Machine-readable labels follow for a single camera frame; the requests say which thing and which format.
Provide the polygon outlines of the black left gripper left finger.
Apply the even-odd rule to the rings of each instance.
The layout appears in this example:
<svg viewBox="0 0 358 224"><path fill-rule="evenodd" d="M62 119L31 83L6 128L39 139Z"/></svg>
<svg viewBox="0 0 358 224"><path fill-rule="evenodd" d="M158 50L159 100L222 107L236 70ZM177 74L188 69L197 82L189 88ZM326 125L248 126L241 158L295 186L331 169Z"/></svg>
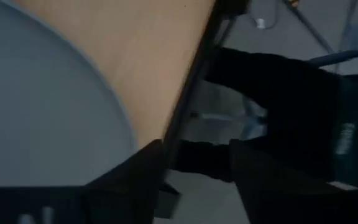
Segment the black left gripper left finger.
<svg viewBox="0 0 358 224"><path fill-rule="evenodd" d="M153 224L171 219L181 194L165 182L169 156L156 139L86 185L86 224Z"/></svg>

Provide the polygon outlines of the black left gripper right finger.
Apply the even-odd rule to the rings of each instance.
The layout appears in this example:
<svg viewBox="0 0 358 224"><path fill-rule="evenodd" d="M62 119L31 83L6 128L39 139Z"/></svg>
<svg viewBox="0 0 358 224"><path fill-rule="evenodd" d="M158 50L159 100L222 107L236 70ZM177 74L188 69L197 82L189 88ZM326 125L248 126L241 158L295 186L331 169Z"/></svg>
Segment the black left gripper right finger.
<svg viewBox="0 0 358 224"><path fill-rule="evenodd" d="M229 150L250 224L358 224L358 190L309 177L239 140Z"/></svg>

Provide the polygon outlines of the grey round plate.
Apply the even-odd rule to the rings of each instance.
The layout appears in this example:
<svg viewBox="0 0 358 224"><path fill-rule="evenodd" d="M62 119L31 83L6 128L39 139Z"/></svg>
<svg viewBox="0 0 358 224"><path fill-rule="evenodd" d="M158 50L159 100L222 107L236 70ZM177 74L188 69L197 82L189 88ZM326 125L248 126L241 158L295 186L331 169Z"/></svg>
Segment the grey round plate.
<svg viewBox="0 0 358 224"><path fill-rule="evenodd" d="M136 149L121 102L92 64L0 2L0 187L85 185Z"/></svg>

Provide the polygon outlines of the black bulky equipment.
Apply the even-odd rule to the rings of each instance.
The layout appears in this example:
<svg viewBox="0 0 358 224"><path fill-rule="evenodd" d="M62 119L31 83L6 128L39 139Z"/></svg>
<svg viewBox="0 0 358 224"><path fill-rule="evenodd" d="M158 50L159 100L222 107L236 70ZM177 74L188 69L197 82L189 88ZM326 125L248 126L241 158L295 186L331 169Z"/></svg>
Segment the black bulky equipment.
<svg viewBox="0 0 358 224"><path fill-rule="evenodd" d="M267 110L268 154L312 177L334 179L331 138L340 75L281 55L223 48L205 79Z"/></svg>

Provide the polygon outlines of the black table edge rail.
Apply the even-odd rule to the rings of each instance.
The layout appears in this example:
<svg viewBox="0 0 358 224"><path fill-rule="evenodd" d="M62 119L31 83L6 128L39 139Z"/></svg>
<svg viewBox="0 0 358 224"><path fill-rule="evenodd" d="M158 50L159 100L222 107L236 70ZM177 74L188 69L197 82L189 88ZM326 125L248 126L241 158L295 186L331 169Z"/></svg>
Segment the black table edge rail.
<svg viewBox="0 0 358 224"><path fill-rule="evenodd" d="M247 13L250 2L251 0L215 0L163 137L167 161L170 162L175 158L178 142L190 118L190 106L200 81L207 74L216 52L223 46L236 19Z"/></svg>

